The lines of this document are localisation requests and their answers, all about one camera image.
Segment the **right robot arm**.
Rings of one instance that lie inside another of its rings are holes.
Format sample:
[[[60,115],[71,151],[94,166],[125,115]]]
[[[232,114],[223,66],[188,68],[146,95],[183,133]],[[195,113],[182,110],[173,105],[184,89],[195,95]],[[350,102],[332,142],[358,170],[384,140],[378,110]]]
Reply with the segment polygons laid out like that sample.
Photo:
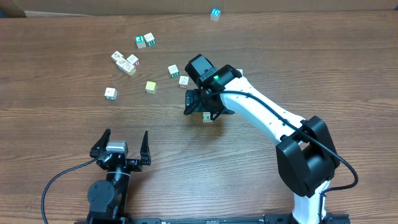
[[[257,91],[230,65],[215,67],[199,54],[186,73],[197,85],[185,95],[185,115],[202,112],[207,122],[240,114],[275,146],[281,179],[294,193],[292,223],[327,223],[325,190],[340,162],[325,122],[288,112]]]

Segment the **green number four block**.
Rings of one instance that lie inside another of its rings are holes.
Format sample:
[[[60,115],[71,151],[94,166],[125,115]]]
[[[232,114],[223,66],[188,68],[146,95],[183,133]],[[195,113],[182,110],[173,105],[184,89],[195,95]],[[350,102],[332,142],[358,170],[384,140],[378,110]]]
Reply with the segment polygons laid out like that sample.
[[[203,112],[203,120],[211,120],[211,113]]]

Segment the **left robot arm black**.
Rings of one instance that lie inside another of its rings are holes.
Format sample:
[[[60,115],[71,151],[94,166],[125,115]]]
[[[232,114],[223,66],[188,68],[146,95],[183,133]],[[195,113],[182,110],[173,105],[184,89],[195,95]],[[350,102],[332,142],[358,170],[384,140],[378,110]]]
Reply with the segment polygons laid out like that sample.
[[[139,159],[129,159],[126,141],[110,141],[106,129],[90,150],[96,164],[106,171],[106,178],[93,183],[87,194],[90,209],[87,223],[133,223],[126,213],[127,193],[131,172],[141,172],[151,165],[148,132],[144,133]]]

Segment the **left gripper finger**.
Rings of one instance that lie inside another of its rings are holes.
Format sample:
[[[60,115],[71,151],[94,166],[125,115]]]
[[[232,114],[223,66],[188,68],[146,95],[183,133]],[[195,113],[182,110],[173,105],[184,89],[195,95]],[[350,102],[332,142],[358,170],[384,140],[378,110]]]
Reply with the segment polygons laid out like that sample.
[[[106,129],[100,139],[94,144],[94,146],[90,149],[90,157],[96,158],[98,157],[103,150],[105,150],[109,137],[111,135],[111,130]]]
[[[141,155],[141,164],[142,165],[144,165],[144,166],[151,165],[151,156],[150,156],[149,142],[148,142],[148,131],[146,131],[144,133],[144,137],[143,137],[141,149],[140,149],[140,155]]]

